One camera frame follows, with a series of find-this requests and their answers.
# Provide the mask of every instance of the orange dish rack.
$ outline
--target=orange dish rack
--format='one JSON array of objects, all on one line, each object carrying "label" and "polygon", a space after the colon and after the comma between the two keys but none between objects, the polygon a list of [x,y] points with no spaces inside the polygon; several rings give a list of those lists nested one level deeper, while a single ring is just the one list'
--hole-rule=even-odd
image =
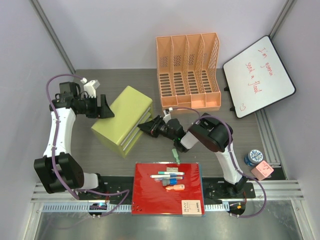
[{"label": "orange dish rack", "polygon": [[216,33],[157,37],[157,78],[162,109],[219,110],[218,53]]}]

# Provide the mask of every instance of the pink box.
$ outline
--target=pink box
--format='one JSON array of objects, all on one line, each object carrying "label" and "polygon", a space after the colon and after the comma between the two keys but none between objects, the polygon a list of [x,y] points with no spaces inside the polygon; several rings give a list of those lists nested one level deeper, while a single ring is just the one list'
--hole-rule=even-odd
[{"label": "pink box", "polygon": [[267,178],[273,171],[274,169],[264,160],[251,170],[252,174],[259,181]]}]

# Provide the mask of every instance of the green marker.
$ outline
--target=green marker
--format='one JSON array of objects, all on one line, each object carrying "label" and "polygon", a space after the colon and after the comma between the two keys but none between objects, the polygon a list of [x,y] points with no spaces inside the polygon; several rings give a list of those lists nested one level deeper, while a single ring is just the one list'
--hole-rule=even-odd
[{"label": "green marker", "polygon": [[178,155],[178,152],[177,152],[177,149],[172,149],[172,153],[173,153],[173,156],[175,158],[175,161],[178,165],[180,165],[180,160],[179,160],[179,155]]}]

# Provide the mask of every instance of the white wall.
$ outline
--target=white wall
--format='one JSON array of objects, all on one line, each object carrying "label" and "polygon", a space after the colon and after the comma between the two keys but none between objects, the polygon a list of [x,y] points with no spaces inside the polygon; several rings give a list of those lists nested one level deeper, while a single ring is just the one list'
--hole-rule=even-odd
[{"label": "white wall", "polygon": [[298,0],[274,39],[296,94],[267,108],[291,178],[319,226],[320,1]]},{"label": "white wall", "polygon": [[0,7],[0,233],[20,239],[38,177],[34,159],[49,139],[46,81],[67,67],[28,0]]},{"label": "white wall", "polygon": [[39,0],[75,69],[156,68],[157,36],[217,32],[218,66],[268,35],[286,0]]}]

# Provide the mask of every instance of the wooden tabletop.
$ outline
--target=wooden tabletop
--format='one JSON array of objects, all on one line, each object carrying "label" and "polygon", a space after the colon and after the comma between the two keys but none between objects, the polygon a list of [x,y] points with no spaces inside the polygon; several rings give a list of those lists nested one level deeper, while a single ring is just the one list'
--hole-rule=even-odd
[{"label": "wooden tabletop", "polygon": [[[154,116],[162,114],[156,69],[77,70],[76,74],[88,80],[99,80],[100,87],[97,89],[97,94],[99,97],[100,94],[106,94],[109,105],[129,85],[153,99]],[[237,161],[241,169],[250,174],[252,168],[244,163],[244,156],[252,149],[258,149],[264,154],[256,116],[251,114],[238,119],[233,112],[229,111],[232,105],[229,94],[223,91],[226,80],[222,69],[217,70],[216,77],[221,90],[221,108],[219,111],[208,113],[220,117],[233,128],[233,145]],[[172,112],[171,116],[178,118],[184,129],[197,118],[196,113],[176,114]],[[95,121],[96,119],[78,115],[72,130],[71,154],[84,172],[99,173],[102,176],[133,176],[135,164],[138,162],[175,161],[171,140],[162,136],[152,138],[145,134],[124,159],[102,145],[94,136],[91,126]],[[215,154],[201,143],[197,143],[187,153],[179,153],[179,158],[182,163],[200,163],[204,177],[223,176]]]}]

